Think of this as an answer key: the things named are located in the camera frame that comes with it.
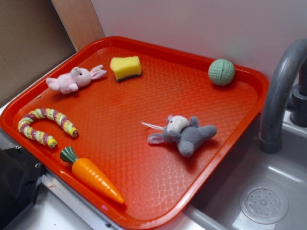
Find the toy carrot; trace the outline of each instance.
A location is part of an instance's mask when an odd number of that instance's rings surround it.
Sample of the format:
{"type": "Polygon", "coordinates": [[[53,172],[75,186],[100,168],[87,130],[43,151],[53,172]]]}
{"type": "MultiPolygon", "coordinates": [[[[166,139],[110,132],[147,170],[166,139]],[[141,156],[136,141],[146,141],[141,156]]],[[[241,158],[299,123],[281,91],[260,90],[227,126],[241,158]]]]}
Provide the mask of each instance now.
{"type": "Polygon", "coordinates": [[[72,147],[65,147],[60,158],[72,164],[72,174],[96,192],[120,204],[125,202],[107,176],[89,159],[78,158],[72,147]]]}

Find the beaded rope toy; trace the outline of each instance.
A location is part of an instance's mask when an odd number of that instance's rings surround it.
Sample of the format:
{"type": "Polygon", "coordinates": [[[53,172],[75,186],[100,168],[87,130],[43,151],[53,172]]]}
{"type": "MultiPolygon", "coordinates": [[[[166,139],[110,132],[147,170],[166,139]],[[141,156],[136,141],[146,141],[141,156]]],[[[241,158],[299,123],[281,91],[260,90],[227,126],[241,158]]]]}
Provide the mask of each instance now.
{"type": "Polygon", "coordinates": [[[36,140],[43,145],[48,145],[50,148],[54,148],[58,143],[53,136],[44,133],[42,131],[35,130],[30,125],[37,119],[48,118],[55,121],[63,130],[71,135],[73,138],[77,137],[79,132],[73,126],[73,123],[68,118],[54,109],[35,109],[23,117],[18,123],[19,132],[31,140],[36,140]]]}

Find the sink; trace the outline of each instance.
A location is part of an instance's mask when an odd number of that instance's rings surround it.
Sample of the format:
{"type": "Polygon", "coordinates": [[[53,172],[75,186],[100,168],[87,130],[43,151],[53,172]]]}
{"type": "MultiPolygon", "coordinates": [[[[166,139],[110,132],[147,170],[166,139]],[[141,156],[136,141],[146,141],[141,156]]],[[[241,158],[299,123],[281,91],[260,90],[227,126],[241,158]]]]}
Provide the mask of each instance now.
{"type": "Polygon", "coordinates": [[[307,130],[284,122],[282,150],[267,154],[259,129],[258,116],[191,201],[205,229],[306,229],[307,130]]]}

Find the yellow sponge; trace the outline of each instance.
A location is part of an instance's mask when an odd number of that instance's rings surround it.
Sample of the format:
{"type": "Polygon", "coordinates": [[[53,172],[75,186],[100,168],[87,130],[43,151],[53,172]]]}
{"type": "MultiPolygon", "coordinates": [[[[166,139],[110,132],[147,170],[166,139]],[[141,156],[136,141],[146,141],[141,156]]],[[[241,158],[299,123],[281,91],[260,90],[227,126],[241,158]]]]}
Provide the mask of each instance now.
{"type": "Polygon", "coordinates": [[[138,77],[142,73],[142,66],[138,56],[114,57],[111,60],[110,67],[113,70],[117,81],[138,77]]]}

